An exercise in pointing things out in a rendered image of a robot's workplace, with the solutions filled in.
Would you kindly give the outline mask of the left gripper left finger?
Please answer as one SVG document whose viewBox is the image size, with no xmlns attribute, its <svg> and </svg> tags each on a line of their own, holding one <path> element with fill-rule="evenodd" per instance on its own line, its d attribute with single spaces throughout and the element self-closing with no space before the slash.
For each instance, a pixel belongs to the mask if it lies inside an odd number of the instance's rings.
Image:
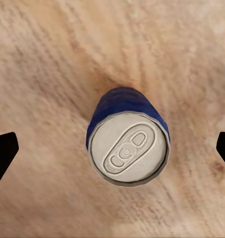
<svg viewBox="0 0 225 238">
<path fill-rule="evenodd" d="M 18 151 L 18 141 L 14 132 L 0 135 L 0 180 Z"/>
</svg>

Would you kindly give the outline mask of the can of soda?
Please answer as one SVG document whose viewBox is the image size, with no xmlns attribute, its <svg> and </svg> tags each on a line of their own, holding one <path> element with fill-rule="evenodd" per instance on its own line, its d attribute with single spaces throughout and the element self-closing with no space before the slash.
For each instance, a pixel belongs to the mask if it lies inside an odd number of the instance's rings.
<svg viewBox="0 0 225 238">
<path fill-rule="evenodd" d="M 117 187 L 138 187 L 158 177 L 167 166 L 169 129 L 145 95 L 121 86 L 98 102 L 85 146 L 102 180 Z"/>
</svg>

